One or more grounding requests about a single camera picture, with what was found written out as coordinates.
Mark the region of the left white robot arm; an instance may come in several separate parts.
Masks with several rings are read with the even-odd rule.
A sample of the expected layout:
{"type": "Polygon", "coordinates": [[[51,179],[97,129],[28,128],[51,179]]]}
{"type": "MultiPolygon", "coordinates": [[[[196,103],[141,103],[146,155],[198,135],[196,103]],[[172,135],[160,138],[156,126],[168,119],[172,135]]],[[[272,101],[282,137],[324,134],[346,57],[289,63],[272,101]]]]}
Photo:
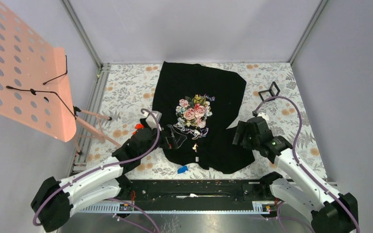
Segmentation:
{"type": "Polygon", "coordinates": [[[98,165],[76,175],[56,180],[47,178],[31,202],[33,224],[46,232],[63,226],[71,216],[101,200],[128,198],[131,187],[124,175],[138,166],[140,160],[157,148],[176,150],[187,136],[171,125],[163,130],[142,128],[98,165]]]}

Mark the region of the black floral t-shirt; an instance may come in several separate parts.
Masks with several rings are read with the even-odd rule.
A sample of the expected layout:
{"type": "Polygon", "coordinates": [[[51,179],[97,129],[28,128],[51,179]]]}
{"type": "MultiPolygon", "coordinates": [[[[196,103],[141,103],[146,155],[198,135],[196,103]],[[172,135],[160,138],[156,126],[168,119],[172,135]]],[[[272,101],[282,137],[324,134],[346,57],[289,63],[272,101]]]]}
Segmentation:
{"type": "Polygon", "coordinates": [[[245,88],[246,81],[232,71],[164,62],[152,109],[162,114],[161,128],[172,125],[187,136],[180,148],[163,149],[165,157],[175,164],[196,163],[224,174],[253,163],[251,150],[232,144],[236,129],[231,124],[238,117],[245,88]]]}

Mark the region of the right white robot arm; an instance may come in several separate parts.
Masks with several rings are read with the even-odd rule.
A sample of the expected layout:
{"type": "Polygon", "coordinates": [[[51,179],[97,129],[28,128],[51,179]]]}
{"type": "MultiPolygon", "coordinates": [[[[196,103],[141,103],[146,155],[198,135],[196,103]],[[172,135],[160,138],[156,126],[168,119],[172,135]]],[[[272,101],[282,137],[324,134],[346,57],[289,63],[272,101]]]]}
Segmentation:
{"type": "Polygon", "coordinates": [[[313,172],[290,142],[273,135],[264,118],[239,121],[233,144],[258,151],[294,181],[289,183],[277,172],[265,175],[259,187],[263,199],[276,197],[290,205],[310,221],[315,233],[360,232],[357,199],[340,193],[313,172]]]}

